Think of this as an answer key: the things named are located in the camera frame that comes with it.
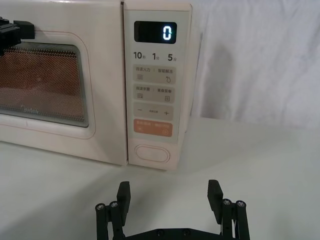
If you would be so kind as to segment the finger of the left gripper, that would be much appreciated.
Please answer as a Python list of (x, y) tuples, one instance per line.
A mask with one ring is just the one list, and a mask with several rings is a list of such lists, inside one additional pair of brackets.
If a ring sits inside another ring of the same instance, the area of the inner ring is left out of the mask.
[(35, 26), (28, 21), (0, 18), (0, 55), (5, 54), (5, 50), (19, 45), (22, 40), (35, 39)]

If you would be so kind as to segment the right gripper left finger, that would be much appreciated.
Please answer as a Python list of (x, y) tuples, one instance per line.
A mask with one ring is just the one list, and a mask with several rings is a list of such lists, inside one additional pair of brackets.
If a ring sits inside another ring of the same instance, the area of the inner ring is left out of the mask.
[(113, 240), (125, 240), (123, 227), (131, 201), (130, 182), (123, 181), (119, 184), (116, 200), (109, 205), (99, 203), (95, 206), (96, 213), (96, 239), (108, 240), (108, 223), (112, 224)]

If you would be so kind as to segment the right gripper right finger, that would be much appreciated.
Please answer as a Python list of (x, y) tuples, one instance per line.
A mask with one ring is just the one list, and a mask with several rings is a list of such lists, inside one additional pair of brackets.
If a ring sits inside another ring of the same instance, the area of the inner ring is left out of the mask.
[(220, 225), (220, 236), (228, 240), (248, 240), (247, 204), (242, 200), (232, 202), (224, 198), (220, 183), (215, 179), (208, 181), (207, 198)]

